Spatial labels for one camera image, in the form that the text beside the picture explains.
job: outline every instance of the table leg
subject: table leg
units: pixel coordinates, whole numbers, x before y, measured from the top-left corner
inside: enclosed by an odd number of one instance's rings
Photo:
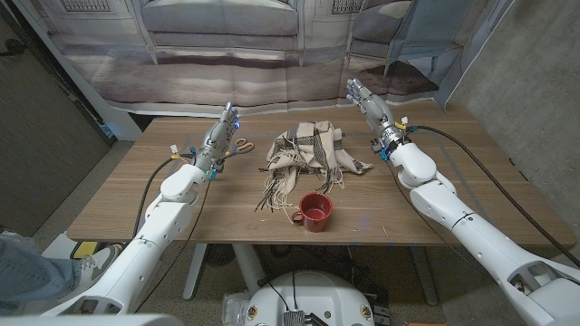
[[[433,282],[433,276],[431,275],[425,248],[415,246],[410,247],[410,249],[413,264],[415,265],[415,270],[419,276],[420,285],[423,288],[425,301],[429,306],[435,306],[439,304],[439,300],[437,299],[437,290],[435,289],[435,283]]]
[[[234,252],[236,252],[239,269],[242,271],[251,297],[260,289],[258,283],[266,278],[266,273],[264,273],[260,260],[257,258],[257,254],[251,244],[232,245],[234,246]]]
[[[208,244],[196,244],[193,250],[193,258],[191,258],[191,265],[189,266],[188,279],[185,281],[185,288],[183,289],[183,299],[191,300],[193,293],[198,286],[199,272],[203,266],[203,260],[206,257],[206,249]]]

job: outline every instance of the gray wall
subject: gray wall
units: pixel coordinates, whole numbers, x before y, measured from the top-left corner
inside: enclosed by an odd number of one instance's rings
[[[32,235],[108,150],[30,51],[0,59],[0,225]]]
[[[467,105],[576,236],[578,26],[577,0],[516,0],[451,97]]]

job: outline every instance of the printed backdrop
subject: printed backdrop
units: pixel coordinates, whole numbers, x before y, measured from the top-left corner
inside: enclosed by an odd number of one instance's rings
[[[20,1],[111,104],[193,113],[328,106],[351,77],[429,97],[495,2]]]

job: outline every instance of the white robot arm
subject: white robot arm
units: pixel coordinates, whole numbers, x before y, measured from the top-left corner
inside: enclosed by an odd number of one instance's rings
[[[435,162],[404,139],[391,110],[360,81],[347,82],[347,98],[357,104],[379,139],[375,152],[401,166],[399,181],[411,202],[444,225],[485,267],[529,325],[573,325],[580,320],[580,271],[524,250],[457,197]]]
[[[145,224],[121,255],[89,290],[43,316],[90,311],[95,314],[135,312],[157,271],[161,254],[191,221],[200,187],[216,164],[223,164],[234,132],[237,111],[228,103],[222,116],[206,133],[192,164],[182,166],[161,184],[160,195],[145,212]]]

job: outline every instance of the jeans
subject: jeans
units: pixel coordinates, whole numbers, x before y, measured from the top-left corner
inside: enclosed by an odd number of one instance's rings
[[[0,315],[13,311],[19,302],[62,298],[80,279],[79,261],[44,258],[0,239]]]

